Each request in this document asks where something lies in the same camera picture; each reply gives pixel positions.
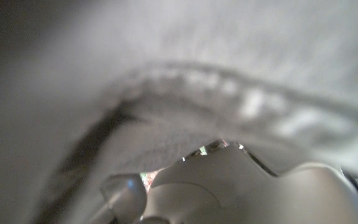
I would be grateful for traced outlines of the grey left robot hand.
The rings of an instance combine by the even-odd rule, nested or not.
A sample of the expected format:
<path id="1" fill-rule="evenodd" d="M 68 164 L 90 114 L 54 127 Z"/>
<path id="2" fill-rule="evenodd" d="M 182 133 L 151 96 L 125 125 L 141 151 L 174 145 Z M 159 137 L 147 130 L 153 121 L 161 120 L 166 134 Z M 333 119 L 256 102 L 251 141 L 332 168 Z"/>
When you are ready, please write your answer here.
<path id="1" fill-rule="evenodd" d="M 358 177 L 218 139 L 172 165 L 109 176 L 90 223 L 358 223 Z"/>

